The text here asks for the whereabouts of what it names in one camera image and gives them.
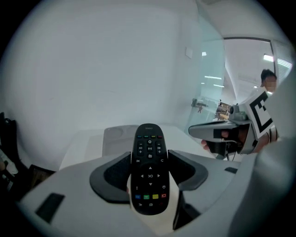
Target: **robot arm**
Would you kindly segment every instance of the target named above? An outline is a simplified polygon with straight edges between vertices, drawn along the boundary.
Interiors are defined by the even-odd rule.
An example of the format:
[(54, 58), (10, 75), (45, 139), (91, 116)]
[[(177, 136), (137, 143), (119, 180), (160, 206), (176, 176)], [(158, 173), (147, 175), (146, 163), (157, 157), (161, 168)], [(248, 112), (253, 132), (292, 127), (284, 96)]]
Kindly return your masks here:
[[(207, 141), (217, 159), (224, 159), (235, 152), (250, 154), (259, 144), (258, 140), (273, 126), (264, 102), (268, 98), (266, 91), (259, 88), (254, 96), (242, 104), (230, 108), (229, 120), (215, 121), (189, 128), (189, 134)], [(222, 131), (229, 131), (229, 137), (223, 138)], [(247, 130), (244, 143), (238, 140), (239, 130)]]

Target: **white robot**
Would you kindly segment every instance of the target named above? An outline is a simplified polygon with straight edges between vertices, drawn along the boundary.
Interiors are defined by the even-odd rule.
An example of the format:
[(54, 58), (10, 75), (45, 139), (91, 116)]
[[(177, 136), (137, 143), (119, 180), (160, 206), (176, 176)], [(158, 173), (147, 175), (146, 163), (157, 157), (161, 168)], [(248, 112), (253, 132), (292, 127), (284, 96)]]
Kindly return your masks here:
[[(293, 88), (295, 70), (268, 99), (262, 91), (233, 106), (229, 121), (189, 128), (192, 136), (212, 142), (221, 158), (248, 154), (242, 162), (167, 151), (161, 129), (144, 124), (132, 152), (64, 168), (18, 207), (45, 236), (249, 236), (295, 178), (296, 97), (286, 97)], [(250, 154), (273, 124), (280, 139)], [(233, 133), (241, 126), (248, 128), (244, 145)], [(231, 130), (229, 140), (221, 138), (224, 129)]]

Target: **ceiling light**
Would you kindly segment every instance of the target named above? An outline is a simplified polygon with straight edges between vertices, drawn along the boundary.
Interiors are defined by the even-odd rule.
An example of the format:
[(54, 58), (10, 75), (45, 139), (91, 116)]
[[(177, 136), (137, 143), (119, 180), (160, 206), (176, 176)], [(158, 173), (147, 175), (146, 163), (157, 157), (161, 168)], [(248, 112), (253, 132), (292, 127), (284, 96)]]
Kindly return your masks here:
[(291, 63), (286, 62), (285, 60), (282, 60), (282, 59), (278, 59), (277, 60), (277, 63), (279, 65), (282, 65), (282, 66), (286, 67), (286, 68), (291, 68), (292, 67), (292, 64)]
[(212, 79), (219, 79), (222, 80), (221, 77), (215, 77), (215, 76), (204, 76), (205, 78), (212, 78)]
[(215, 86), (215, 87), (224, 87), (224, 86), (220, 86), (220, 85), (216, 85), (216, 84), (214, 84), (214, 86)]
[(263, 59), (266, 60), (266, 61), (273, 62), (273, 56), (269, 56), (269, 55), (267, 55), (267, 54), (264, 54)]

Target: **white table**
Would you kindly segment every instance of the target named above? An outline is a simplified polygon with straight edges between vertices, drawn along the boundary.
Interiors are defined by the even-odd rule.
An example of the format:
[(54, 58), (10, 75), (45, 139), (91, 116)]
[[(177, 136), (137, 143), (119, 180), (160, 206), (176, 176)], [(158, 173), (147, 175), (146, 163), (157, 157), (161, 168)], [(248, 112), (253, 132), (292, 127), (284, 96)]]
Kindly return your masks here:
[[(184, 152), (214, 158), (205, 151), (197, 140), (186, 135), (173, 125), (159, 125), (163, 131), (166, 148), (168, 150), (181, 150)], [(82, 130), (77, 132), (64, 156), (60, 169), (67, 166), (100, 158), (103, 150), (105, 129)]]

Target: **white wall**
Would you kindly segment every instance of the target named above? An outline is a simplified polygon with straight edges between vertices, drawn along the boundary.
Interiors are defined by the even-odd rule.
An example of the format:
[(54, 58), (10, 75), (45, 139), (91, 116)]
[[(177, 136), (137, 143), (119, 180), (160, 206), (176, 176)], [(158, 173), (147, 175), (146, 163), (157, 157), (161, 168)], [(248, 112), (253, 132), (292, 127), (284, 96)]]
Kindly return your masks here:
[(184, 53), (198, 50), (194, 1), (125, 2), (43, 2), (15, 34), (0, 88), (33, 164), (58, 170), (79, 130), (177, 124), (190, 104), (197, 61)]
[(229, 87), (223, 88), (220, 99), (221, 99), (222, 103), (225, 103), (228, 105), (235, 105), (237, 103), (235, 96), (234, 96), (231, 88), (229, 88)]

